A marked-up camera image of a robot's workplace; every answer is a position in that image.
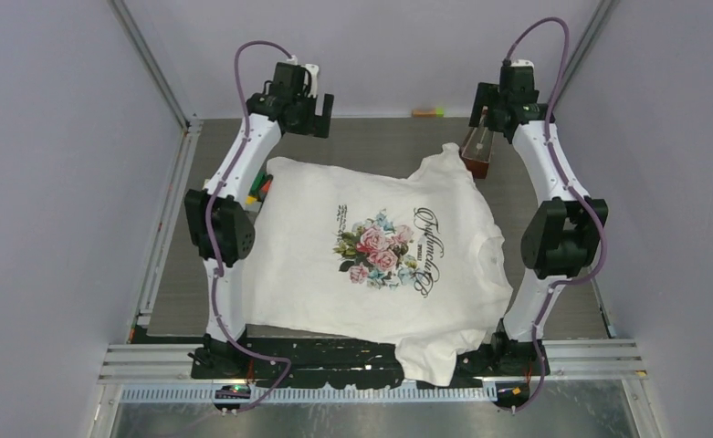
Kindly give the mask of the white floral t-shirt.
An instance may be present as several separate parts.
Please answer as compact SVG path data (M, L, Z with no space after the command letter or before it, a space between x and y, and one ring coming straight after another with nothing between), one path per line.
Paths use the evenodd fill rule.
M454 143L406 178L276 157L243 268L246 322L394 346L451 383L512 295L504 237Z

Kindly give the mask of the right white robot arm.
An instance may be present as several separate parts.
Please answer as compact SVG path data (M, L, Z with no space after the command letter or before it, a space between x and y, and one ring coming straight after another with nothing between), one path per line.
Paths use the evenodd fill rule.
M506 60L498 83L478 84L469 121L505 137L522 159L538 203L520 240L524 276L490 341L491 365L507 375L538 358L547 316L563 289L592 264L608 216L606 201L593 199L577 180L553 111L539 95L533 64Z

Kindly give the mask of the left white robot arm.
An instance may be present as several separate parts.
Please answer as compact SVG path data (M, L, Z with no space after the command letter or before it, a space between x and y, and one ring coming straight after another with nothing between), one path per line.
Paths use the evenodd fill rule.
M194 358L228 378L241 376L249 354L239 342L246 330L242 267L256 240L246 201L268 155L286 134L326 139L334 97L320 95L320 68L295 58L276 64L261 91L243 99L244 119L215 174L184 197L188 231L208 285L208 322Z

